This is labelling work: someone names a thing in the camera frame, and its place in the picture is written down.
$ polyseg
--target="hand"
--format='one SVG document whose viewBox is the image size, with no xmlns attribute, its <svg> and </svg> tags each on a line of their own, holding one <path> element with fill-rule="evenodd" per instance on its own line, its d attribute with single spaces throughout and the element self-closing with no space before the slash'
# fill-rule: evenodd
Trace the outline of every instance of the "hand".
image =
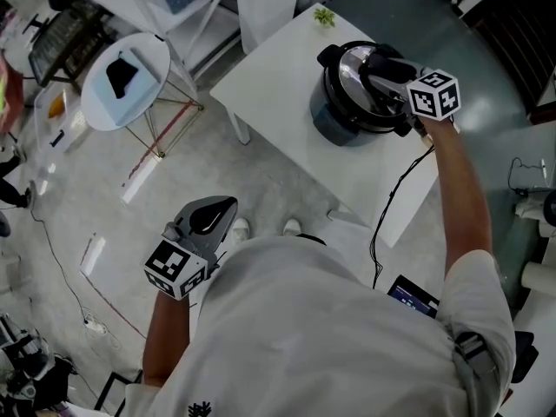
<svg viewBox="0 0 556 417">
<path fill-rule="evenodd" d="M 435 136 L 442 131 L 454 130 L 452 121 L 450 121 L 449 117 L 442 121 L 435 121 L 434 119 L 429 119 L 428 117 L 419 116 L 419 120 L 424 125 L 427 133 L 431 136 Z"/>
</svg>

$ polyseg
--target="sleeve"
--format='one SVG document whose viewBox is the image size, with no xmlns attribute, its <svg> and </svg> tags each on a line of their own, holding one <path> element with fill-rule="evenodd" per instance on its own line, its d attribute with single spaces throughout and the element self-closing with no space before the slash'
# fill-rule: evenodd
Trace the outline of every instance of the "sleeve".
<svg viewBox="0 0 556 417">
<path fill-rule="evenodd" d="M 144 417 L 149 415 L 151 405 L 160 391 L 159 387 L 133 383 L 125 387 L 125 407 L 123 417 Z"/>
<path fill-rule="evenodd" d="M 463 255 L 448 271 L 437 320 L 452 336 L 479 334 L 500 374 L 500 394 L 505 394 L 515 366 L 512 316 L 500 285 L 494 258 L 484 250 Z"/>
</svg>

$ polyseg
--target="pot handle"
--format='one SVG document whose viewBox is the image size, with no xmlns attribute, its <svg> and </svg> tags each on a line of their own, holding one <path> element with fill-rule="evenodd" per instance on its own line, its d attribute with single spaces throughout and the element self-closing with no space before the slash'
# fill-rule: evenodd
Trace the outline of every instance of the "pot handle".
<svg viewBox="0 0 556 417">
<path fill-rule="evenodd" d="M 396 128 L 394 128 L 394 133 L 399 137 L 406 137 L 411 131 L 412 126 L 408 122 L 402 122 Z"/>
<path fill-rule="evenodd" d="M 338 45 L 329 45 L 316 57 L 316 60 L 321 64 L 322 68 L 330 66 L 332 61 L 341 52 L 341 48 Z"/>
</svg>

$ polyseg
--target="black pot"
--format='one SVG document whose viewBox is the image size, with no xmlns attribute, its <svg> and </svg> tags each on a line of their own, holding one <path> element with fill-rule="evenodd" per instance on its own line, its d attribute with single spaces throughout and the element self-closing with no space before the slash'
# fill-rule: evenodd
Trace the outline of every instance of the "black pot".
<svg viewBox="0 0 556 417">
<path fill-rule="evenodd" d="M 318 55 L 324 70 L 311 96 L 310 109 L 315 127 L 330 142 L 341 146 L 361 132 L 405 136 L 411 130 L 401 110 L 403 101 L 381 93 L 367 79 L 370 74 L 381 73 L 402 81 L 414 77 L 413 67 L 388 58 L 403 57 L 387 45 L 364 41 L 330 45 Z"/>
</svg>

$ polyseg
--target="person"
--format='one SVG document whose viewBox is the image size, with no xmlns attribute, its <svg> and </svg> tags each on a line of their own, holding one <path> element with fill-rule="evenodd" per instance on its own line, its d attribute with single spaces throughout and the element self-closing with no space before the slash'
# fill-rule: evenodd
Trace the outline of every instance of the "person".
<svg viewBox="0 0 556 417">
<path fill-rule="evenodd" d="M 434 142 L 447 244 L 436 319 L 363 286 L 341 256 L 319 242 L 296 236 L 245 241 L 208 288 L 192 341 L 189 301 L 158 294 L 143 384 L 127 386 L 124 412 L 494 415 L 512 376 L 515 337 L 487 203 L 453 125 L 422 121 Z M 241 228 L 247 237 L 247 223 Z M 493 363 L 484 376 L 461 374 L 458 354 L 468 335 L 483 342 L 466 353 L 470 360 L 481 354 Z M 493 405 L 483 412 L 476 394 L 485 393 L 487 377 Z"/>
<path fill-rule="evenodd" d="M 20 164 L 27 162 L 25 152 L 14 145 L 12 147 L 13 156 L 7 162 L 0 162 L 0 201 L 22 209 L 29 209 L 33 204 L 33 182 L 22 195 L 17 189 L 7 182 L 4 177 L 16 169 Z"/>
</svg>

